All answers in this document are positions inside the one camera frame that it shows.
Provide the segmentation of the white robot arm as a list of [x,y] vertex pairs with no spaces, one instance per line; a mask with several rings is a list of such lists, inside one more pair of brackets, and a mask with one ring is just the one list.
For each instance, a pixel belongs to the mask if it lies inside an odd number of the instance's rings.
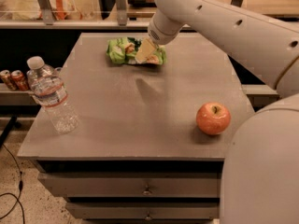
[[188,25],[229,55],[244,84],[279,100],[236,131],[221,177],[221,224],[299,224],[299,30],[216,0],[154,0],[149,37],[171,42]]

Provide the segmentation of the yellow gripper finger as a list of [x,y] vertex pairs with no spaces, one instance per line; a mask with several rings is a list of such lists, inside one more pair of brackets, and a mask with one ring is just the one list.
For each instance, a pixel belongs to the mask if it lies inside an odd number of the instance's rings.
[[157,45],[150,38],[142,40],[141,45],[136,53],[135,60],[138,63],[157,63],[159,59],[154,52],[157,50]]

